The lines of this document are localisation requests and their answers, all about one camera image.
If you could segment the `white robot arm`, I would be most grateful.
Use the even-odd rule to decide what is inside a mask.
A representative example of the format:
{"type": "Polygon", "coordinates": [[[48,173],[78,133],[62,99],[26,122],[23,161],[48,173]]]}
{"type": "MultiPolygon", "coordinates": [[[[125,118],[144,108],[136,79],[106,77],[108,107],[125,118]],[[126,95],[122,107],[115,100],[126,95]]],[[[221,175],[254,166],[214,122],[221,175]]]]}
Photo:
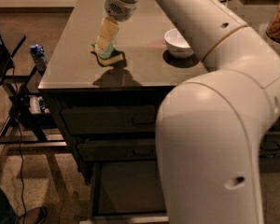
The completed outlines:
{"type": "MultiPolygon", "coordinates": [[[[138,0],[105,0],[117,21],[138,0]]],[[[218,0],[155,0],[206,73],[173,88],[155,124],[170,224],[263,224],[259,146],[280,116],[280,57],[218,0]]]]}

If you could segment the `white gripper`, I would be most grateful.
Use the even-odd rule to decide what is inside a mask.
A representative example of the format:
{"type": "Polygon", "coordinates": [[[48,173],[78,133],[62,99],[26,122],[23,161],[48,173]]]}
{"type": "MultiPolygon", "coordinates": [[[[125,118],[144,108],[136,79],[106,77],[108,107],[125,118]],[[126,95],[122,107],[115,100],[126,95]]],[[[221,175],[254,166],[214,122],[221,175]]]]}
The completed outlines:
{"type": "Polygon", "coordinates": [[[105,11],[110,17],[102,19],[95,43],[97,54],[104,53],[119,31],[118,21],[128,20],[134,13],[137,0],[105,0],[105,11]]]}

